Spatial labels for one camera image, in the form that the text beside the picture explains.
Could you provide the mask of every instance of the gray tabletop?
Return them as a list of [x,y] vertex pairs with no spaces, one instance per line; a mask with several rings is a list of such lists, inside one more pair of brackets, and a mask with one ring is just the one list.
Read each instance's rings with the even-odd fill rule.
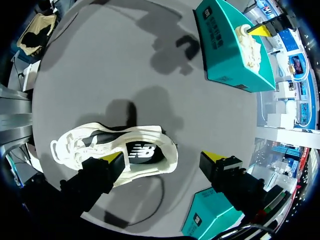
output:
[[129,234],[180,236],[194,193],[210,186],[200,152],[235,155],[248,166],[256,95],[207,80],[201,51],[189,60],[190,44],[176,46],[184,36],[199,40],[197,4],[106,2],[72,8],[41,62],[32,103],[41,167],[58,189],[76,174],[53,160],[50,142],[79,125],[160,125],[178,144],[176,170],[116,187],[82,217]]

